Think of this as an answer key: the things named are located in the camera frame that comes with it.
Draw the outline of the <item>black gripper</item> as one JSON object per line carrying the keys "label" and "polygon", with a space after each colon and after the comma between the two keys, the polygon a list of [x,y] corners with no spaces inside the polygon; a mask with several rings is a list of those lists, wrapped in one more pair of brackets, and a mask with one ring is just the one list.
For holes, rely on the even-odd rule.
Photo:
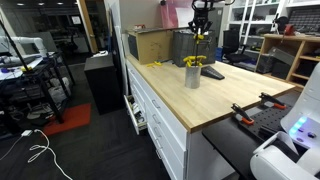
{"label": "black gripper", "polygon": [[188,23],[191,31],[194,31],[194,35],[197,36],[198,31],[201,35],[204,35],[205,31],[208,31],[212,25],[212,22],[208,18],[209,9],[200,8],[194,10],[194,17],[191,22]]}

